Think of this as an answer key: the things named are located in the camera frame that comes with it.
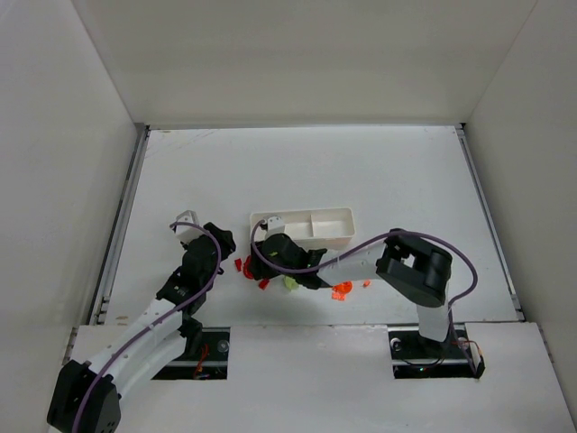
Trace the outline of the lime green lego brick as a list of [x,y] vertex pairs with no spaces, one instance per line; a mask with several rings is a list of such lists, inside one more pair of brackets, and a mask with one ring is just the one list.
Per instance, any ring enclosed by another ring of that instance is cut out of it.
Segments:
[[283,277],[283,283],[285,288],[290,291],[297,290],[299,288],[297,281],[289,276]]

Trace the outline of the red curved lego piece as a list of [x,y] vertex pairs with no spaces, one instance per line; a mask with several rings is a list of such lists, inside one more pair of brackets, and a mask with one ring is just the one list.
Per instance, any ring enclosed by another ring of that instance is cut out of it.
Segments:
[[252,261],[252,257],[250,255],[248,255],[246,257],[245,261],[243,262],[243,275],[248,280],[254,279],[254,276],[251,272],[251,261]]

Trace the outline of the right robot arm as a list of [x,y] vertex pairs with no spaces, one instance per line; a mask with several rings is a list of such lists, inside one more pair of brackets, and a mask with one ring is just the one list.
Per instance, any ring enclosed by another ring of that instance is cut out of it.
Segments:
[[417,308],[418,332],[444,342],[450,319],[446,289],[453,257],[413,232],[393,229],[344,253],[306,250],[288,235],[251,240],[250,273],[256,280],[280,275],[310,290],[336,290],[345,283],[385,281]]

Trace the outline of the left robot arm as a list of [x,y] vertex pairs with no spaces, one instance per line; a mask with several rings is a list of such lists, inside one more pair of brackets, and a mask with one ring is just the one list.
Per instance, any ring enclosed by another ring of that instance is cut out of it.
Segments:
[[194,315],[236,245],[231,231],[212,223],[177,221],[171,227],[183,237],[184,255],[149,306],[112,344],[60,369],[47,413],[57,431],[116,431],[129,396],[198,346],[202,325]]

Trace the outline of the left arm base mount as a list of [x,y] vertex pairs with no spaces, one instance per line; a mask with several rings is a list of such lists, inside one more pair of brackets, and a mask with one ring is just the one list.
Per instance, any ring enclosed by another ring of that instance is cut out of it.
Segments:
[[183,355],[169,362],[154,377],[156,381],[220,381],[228,374],[229,327],[205,327]]

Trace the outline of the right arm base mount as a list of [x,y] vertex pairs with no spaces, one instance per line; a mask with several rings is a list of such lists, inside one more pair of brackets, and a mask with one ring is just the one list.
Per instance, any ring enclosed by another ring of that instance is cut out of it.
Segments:
[[465,325],[455,326],[439,343],[420,336],[416,327],[389,327],[388,339],[395,379],[480,379],[486,369],[479,345]]

